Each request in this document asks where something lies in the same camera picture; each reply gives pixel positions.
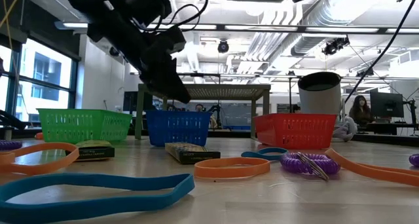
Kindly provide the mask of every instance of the white cylinder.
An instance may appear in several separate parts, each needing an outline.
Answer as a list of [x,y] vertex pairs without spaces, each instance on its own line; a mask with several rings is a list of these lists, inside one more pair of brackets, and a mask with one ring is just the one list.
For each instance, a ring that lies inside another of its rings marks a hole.
[[340,112],[340,76],[319,72],[304,76],[298,82],[301,113],[332,114]]

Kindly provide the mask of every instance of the blue strap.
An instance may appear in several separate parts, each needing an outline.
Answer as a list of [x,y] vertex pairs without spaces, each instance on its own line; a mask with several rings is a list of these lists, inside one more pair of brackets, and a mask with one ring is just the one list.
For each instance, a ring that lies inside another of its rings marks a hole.
[[[281,153],[281,155],[266,155],[266,153]],[[282,148],[265,148],[260,151],[246,151],[242,153],[242,157],[266,159],[269,161],[280,160],[282,155],[288,153],[288,150]]]
[[[12,204],[8,199],[51,185],[82,185],[156,191],[173,188],[163,195],[134,195],[49,204]],[[0,221],[6,223],[51,223],[99,217],[122,212],[159,210],[176,203],[195,187],[190,174],[166,177],[123,177],[101,174],[51,174],[33,176],[0,187]]]

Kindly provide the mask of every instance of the wooden table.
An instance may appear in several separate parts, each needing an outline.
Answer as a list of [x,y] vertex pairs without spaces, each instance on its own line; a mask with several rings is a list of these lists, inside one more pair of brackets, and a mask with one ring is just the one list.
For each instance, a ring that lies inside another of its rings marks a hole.
[[[25,146],[38,143],[29,140]],[[180,165],[163,148],[151,147],[148,140],[128,140],[115,144],[116,157],[103,162],[76,162],[66,172],[103,173],[121,176],[153,177],[192,173],[193,165]],[[237,157],[256,150],[251,139],[209,138],[208,149],[222,157]],[[373,143],[335,143],[333,147],[353,161],[394,168],[410,168],[412,147]],[[64,155],[45,151],[18,159],[22,164],[38,164]],[[0,176],[5,183],[22,178]],[[273,162],[271,172],[249,179],[195,179],[196,188],[173,206],[156,212],[108,215],[67,223],[137,224],[326,224],[326,223],[419,223],[419,188],[374,181],[341,170],[324,182],[312,176],[284,172]],[[42,188],[10,200],[17,203],[47,203],[63,200],[138,195],[140,192],[67,185]]]

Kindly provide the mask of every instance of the purple coil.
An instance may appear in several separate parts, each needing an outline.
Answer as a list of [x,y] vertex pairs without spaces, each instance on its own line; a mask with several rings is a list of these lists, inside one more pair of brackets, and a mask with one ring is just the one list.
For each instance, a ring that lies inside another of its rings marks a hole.
[[[336,174],[340,170],[340,165],[325,155],[304,155],[316,163],[326,174]],[[285,154],[281,159],[281,164],[288,172],[313,174],[313,169],[308,164],[301,162],[296,153]]]
[[411,155],[409,157],[409,162],[415,166],[419,168],[419,154],[415,154],[415,155]]
[[0,140],[0,151],[10,151],[22,147],[21,141]]

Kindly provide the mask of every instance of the blue basket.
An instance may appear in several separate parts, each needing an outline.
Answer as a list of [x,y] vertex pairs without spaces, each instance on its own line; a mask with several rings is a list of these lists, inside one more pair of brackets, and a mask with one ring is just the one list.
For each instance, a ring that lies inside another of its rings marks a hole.
[[187,142],[205,146],[210,124],[210,112],[146,111],[150,143],[163,147],[165,143]]

